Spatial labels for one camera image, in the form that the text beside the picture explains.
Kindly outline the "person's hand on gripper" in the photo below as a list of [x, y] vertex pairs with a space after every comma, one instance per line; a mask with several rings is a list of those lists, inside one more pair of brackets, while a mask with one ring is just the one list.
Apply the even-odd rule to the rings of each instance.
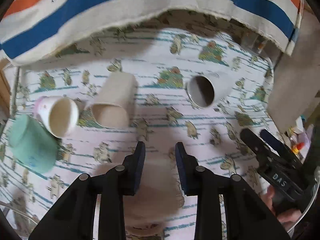
[[272, 185], [267, 189], [267, 192], [261, 196], [261, 200], [266, 204], [266, 206], [271, 210], [271, 212], [277, 217], [279, 222], [287, 229], [292, 226], [302, 215], [300, 210], [289, 209], [279, 215], [273, 208], [273, 197], [275, 195], [275, 190]]

